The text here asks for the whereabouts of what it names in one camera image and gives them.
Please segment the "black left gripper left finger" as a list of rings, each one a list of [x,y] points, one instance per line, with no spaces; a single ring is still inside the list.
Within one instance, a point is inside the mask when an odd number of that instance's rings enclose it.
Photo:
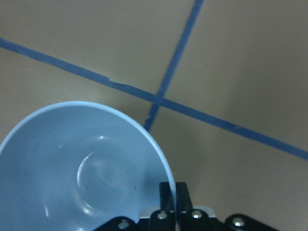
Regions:
[[[160,209],[167,212],[175,212],[173,194],[168,182],[159,183]]]

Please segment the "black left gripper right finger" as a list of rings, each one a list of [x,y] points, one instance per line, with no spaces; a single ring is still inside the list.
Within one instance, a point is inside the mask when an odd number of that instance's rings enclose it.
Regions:
[[[176,183],[177,212],[179,214],[187,213],[193,209],[188,186],[185,182]]]

